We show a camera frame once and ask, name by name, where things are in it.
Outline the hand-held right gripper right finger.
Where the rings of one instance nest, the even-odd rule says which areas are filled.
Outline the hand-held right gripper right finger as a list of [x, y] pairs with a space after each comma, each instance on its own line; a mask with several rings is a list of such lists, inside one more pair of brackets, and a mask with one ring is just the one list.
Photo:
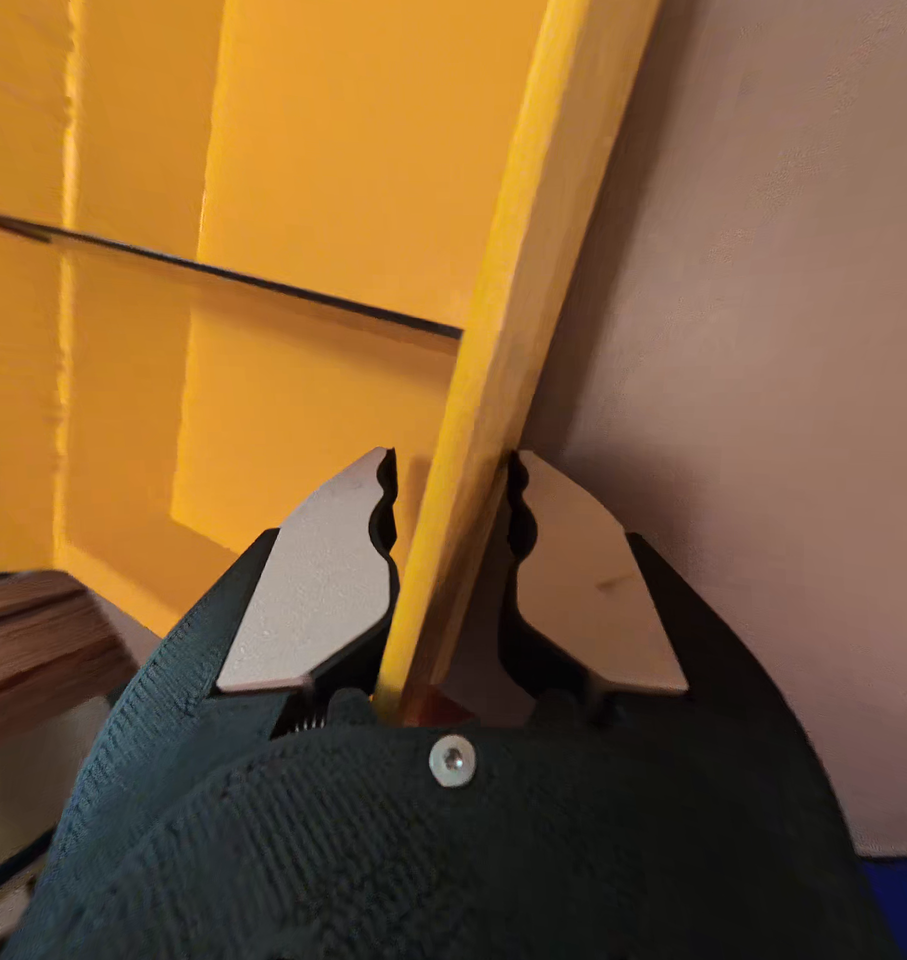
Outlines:
[[530, 450], [508, 463], [498, 660], [533, 698], [680, 696], [689, 682], [615, 516]]

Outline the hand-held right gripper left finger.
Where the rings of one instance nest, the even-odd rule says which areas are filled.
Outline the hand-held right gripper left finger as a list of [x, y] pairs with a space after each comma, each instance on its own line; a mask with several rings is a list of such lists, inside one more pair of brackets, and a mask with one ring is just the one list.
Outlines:
[[397, 496], [396, 451], [375, 447], [279, 525], [218, 692], [374, 692], [399, 596]]

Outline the yellow plastic bin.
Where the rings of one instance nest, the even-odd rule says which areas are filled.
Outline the yellow plastic bin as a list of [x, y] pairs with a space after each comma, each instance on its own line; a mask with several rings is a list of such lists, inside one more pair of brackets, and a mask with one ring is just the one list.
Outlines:
[[0, 2], [0, 572], [160, 634], [393, 448], [411, 717], [659, 7]]

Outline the wooden board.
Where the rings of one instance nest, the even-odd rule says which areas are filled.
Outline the wooden board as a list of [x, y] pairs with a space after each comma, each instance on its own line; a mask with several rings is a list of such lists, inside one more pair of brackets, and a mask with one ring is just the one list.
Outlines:
[[0, 747], [138, 670], [87, 588], [60, 571], [0, 579]]

